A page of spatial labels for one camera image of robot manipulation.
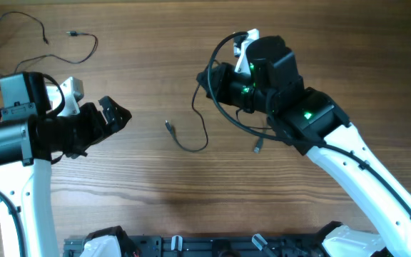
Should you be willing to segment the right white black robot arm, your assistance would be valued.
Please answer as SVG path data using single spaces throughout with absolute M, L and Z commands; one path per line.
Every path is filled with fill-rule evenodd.
M 261 112 L 270 139 L 293 146 L 326 171 L 359 206 L 374 233 L 332 222 L 317 256 L 411 256 L 411 194 L 376 158 L 349 116 L 322 91 L 305 87 L 295 55 L 279 36 L 230 35 L 236 64 L 209 61 L 197 76 L 217 109 Z

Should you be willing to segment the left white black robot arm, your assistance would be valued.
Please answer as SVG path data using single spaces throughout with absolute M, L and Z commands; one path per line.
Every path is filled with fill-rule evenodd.
M 0 79 L 0 229 L 5 256 L 58 256 L 51 207 L 53 153 L 86 156 L 122 130 L 131 112 L 112 98 L 78 105 L 74 78 L 60 85 L 39 72 Z

